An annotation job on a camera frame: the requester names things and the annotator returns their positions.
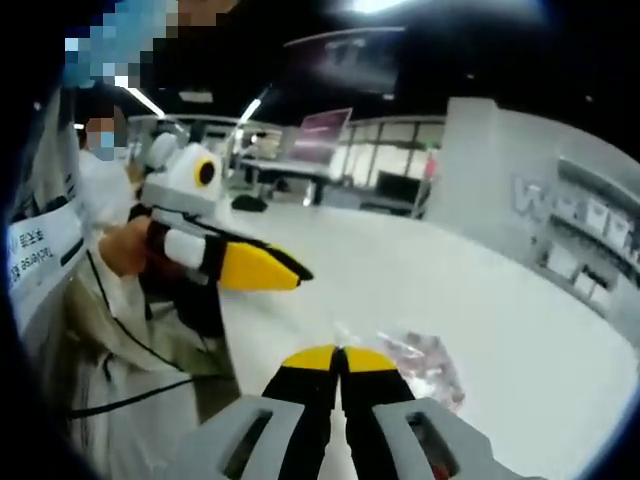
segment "robotic hand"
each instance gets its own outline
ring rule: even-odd
[[[188,269],[200,285],[232,290],[293,290],[312,273],[279,247],[231,227],[222,160],[198,143],[166,171],[145,180],[141,203],[152,210],[148,246]]]
[[[245,396],[182,441],[160,480],[315,480],[340,380],[359,480],[518,480],[489,440],[435,400],[416,400],[393,363],[334,345],[288,358],[262,396]]]

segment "black cable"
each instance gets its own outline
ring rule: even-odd
[[[151,398],[155,395],[168,392],[169,390],[173,390],[183,385],[188,385],[190,383],[195,383],[200,380],[212,379],[212,378],[219,378],[219,376],[218,375],[194,376],[186,380],[180,380],[179,382],[172,383],[165,387],[154,388],[153,390],[149,390],[148,392],[141,393],[140,395],[135,395],[133,397],[129,397],[124,400],[118,400],[116,402],[108,403],[106,405],[101,405],[99,407],[90,407],[90,408],[81,408],[77,410],[71,410],[67,412],[65,416],[68,420],[80,420],[83,418],[94,417],[96,415],[102,415],[104,413],[109,413],[119,408],[128,407],[129,405],[133,405],[134,403],[142,402],[143,400]]]
[[[100,275],[98,273],[98,269],[97,269],[97,267],[95,265],[95,261],[93,260],[93,256],[88,251],[87,251],[87,256],[89,258],[89,263],[91,264],[91,269],[93,270],[93,274],[95,275],[96,281],[98,282],[98,288],[100,289],[100,293],[102,295],[102,298],[104,299],[104,302],[105,302],[107,308],[109,309],[109,312],[111,313],[109,300],[107,298],[107,294],[106,294],[106,291],[104,289],[104,286],[102,285],[102,281],[100,279]],[[153,355],[154,357],[158,358],[159,360],[161,360],[162,362],[166,363],[167,365],[170,365],[170,366],[174,367],[175,369],[177,369],[180,372],[187,373],[182,368],[180,368],[177,364],[165,359],[164,357],[159,355],[157,352],[155,352],[153,349],[149,348],[147,345],[145,345],[140,340],[138,340],[133,334],[131,334],[131,332],[124,326],[124,324],[119,319],[117,319],[113,314],[111,315],[111,318],[113,318],[113,320],[122,329],[122,331],[131,340],[133,340],[137,345],[139,345],[140,347],[145,349],[147,352],[149,352],[151,355]],[[205,347],[207,353],[210,353],[212,355],[212,352],[209,350],[206,342],[204,341],[204,338],[200,337],[200,339],[201,339],[202,344]],[[107,360],[105,361],[105,363],[103,365],[103,371],[104,371],[107,379],[109,379],[109,380],[110,380],[111,374],[109,373],[109,370],[107,368],[107,362],[112,357],[113,357],[113,354],[109,353],[109,355],[107,356]],[[104,413],[109,413],[109,412],[112,412],[113,410],[117,410],[119,408],[127,407],[129,405],[134,404],[134,403],[141,402],[141,401],[146,400],[148,398],[151,398],[151,397],[153,397],[155,395],[159,395],[161,393],[167,392],[169,390],[173,390],[174,388],[178,388],[178,387],[181,387],[183,385],[188,385],[190,383],[195,383],[195,382],[200,381],[200,380],[207,380],[207,379],[214,379],[214,378],[215,379],[230,379],[230,380],[234,380],[233,377],[226,377],[225,375],[222,375],[222,374],[193,375],[193,376],[191,376],[191,378],[188,378],[186,380],[181,380],[179,382],[172,383],[172,384],[167,385],[165,387],[155,388],[153,390],[149,390],[148,392],[141,393],[140,395],[136,395],[136,396],[133,396],[133,397],[130,397],[130,398],[126,398],[124,400],[118,400],[116,402],[108,403],[106,405],[101,405],[99,407],[89,407],[89,408],[71,410],[71,411],[68,411],[65,414],[65,417],[68,420],[79,420],[79,419],[82,419],[82,418],[88,418],[88,417],[93,417],[93,416],[96,416],[96,415],[102,415]]]
[[[87,250],[87,256],[89,258],[89,263],[91,264],[91,270],[93,270],[93,274],[96,277],[96,281],[98,282],[98,288],[100,289],[100,293],[102,295],[102,298],[107,306],[107,309],[109,310],[109,313],[111,314],[111,318],[113,318],[113,321],[116,322],[116,324],[120,327],[120,329],[125,333],[125,335],[127,335],[135,344],[137,344],[139,347],[141,347],[142,349],[146,350],[148,353],[150,353],[151,355],[153,355],[154,357],[156,357],[158,360],[160,360],[161,362],[175,368],[176,370],[178,370],[179,372],[183,372],[183,373],[187,373],[185,372],[178,364],[172,362],[171,360],[167,360],[166,358],[164,358],[162,355],[160,355],[159,353],[157,353],[155,350],[153,350],[152,348],[150,348],[149,346],[145,345],[143,342],[141,342],[140,340],[138,340],[135,335],[133,335],[129,329],[127,327],[124,326],[124,324],[118,319],[116,318],[113,313],[111,313],[111,305],[109,304],[109,299],[107,298],[107,293],[104,290],[104,286],[102,285],[102,280],[100,280],[100,275],[98,273],[98,269],[96,267],[95,261],[93,260],[93,256],[91,255],[91,252],[89,252]]]

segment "ceiling light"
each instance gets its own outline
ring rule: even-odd
[[[211,92],[180,92],[180,98],[184,102],[191,103],[213,103],[213,95]]]
[[[351,0],[351,9],[360,13],[376,13],[395,7],[407,0]]]
[[[244,111],[244,113],[240,117],[240,120],[238,120],[238,124],[242,125],[243,123],[247,123],[247,120],[249,120],[251,118],[251,115],[255,113],[255,111],[260,106],[260,103],[262,102],[259,99],[254,99],[253,102],[251,102],[251,104],[249,104],[247,109]]]
[[[164,118],[166,115],[160,107],[153,103],[149,97],[142,93],[139,89],[129,86],[129,77],[126,75],[116,75],[114,77],[114,85],[116,87],[124,88],[129,92],[136,100],[155,113],[158,117]]]

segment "plastic bag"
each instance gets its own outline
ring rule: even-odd
[[[338,337],[341,345],[371,348],[388,356],[416,398],[433,398],[453,412],[462,405],[465,393],[440,337],[409,331],[378,332],[362,339],[341,325]]]

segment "white table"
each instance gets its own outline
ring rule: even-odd
[[[261,393],[295,351],[343,339],[337,324],[364,336],[395,327],[439,335],[467,394],[460,417],[490,438],[495,457],[522,475],[568,480],[638,385],[634,351],[605,321],[464,238],[358,211],[272,204],[234,214],[316,275],[290,293],[223,294],[244,393]],[[337,422],[334,433],[343,430]],[[334,437],[322,478],[355,478]]]

